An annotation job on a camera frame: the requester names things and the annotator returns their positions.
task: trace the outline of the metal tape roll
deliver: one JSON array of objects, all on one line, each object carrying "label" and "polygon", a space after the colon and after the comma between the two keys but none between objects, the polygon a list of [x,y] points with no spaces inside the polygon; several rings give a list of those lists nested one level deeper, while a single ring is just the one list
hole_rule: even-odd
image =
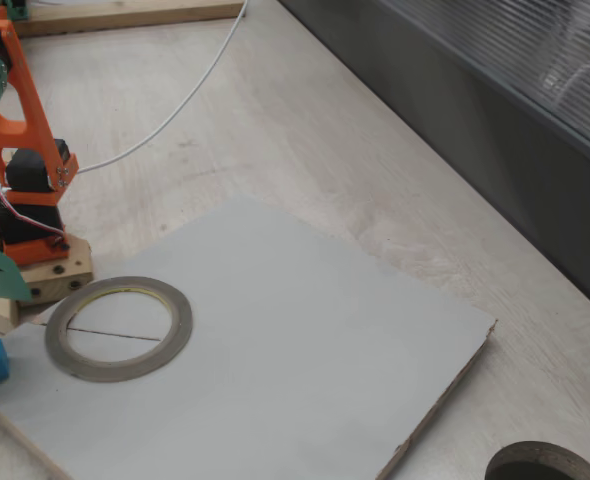
[{"label": "metal tape roll", "polygon": [[[171,315],[168,334],[151,351],[128,360],[100,362],[80,355],[68,341],[68,324],[92,301],[119,292],[144,293],[162,302]],[[192,330],[191,306],[182,292],[152,278],[116,277],[90,283],[62,301],[46,326],[46,350],[59,368],[74,377],[91,382],[122,382],[166,365],[184,348]]]}]

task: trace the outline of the wooden plank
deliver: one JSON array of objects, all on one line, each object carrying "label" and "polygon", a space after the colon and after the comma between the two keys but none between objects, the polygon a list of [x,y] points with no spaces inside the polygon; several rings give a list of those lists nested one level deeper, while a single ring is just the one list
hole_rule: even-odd
[{"label": "wooden plank", "polygon": [[68,235],[68,258],[22,268],[22,277],[33,293],[32,302],[21,306],[56,302],[93,280],[91,248],[86,240]]},{"label": "wooden plank", "polygon": [[[192,304],[193,335],[163,368],[127,382],[79,381],[51,361],[44,327],[25,324],[4,339],[22,370],[0,384],[0,415],[57,478],[383,479],[495,323],[248,199],[111,272],[121,275],[168,282]],[[110,312],[99,312],[105,324],[117,320]],[[136,305],[119,316],[124,335],[151,321]],[[69,336],[103,361],[157,345]]]},{"label": "wooden plank", "polygon": [[16,22],[20,37],[163,25],[236,17],[243,2],[231,0],[121,0],[80,5],[40,6]]},{"label": "wooden plank", "polygon": [[0,334],[5,335],[19,325],[17,302],[0,298]]}]

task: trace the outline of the light wooden table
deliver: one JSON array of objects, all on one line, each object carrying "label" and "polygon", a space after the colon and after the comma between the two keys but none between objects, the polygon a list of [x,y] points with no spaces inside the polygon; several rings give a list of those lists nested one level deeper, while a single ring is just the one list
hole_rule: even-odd
[{"label": "light wooden table", "polygon": [[[24,47],[55,135],[91,164],[165,118],[230,25]],[[61,210],[101,270],[239,193],[500,320],[397,478],[481,480],[520,440],[590,461],[590,302],[275,0],[251,2],[222,63],[162,135],[78,177]],[[48,474],[0,429],[0,480],[18,478]]]}]

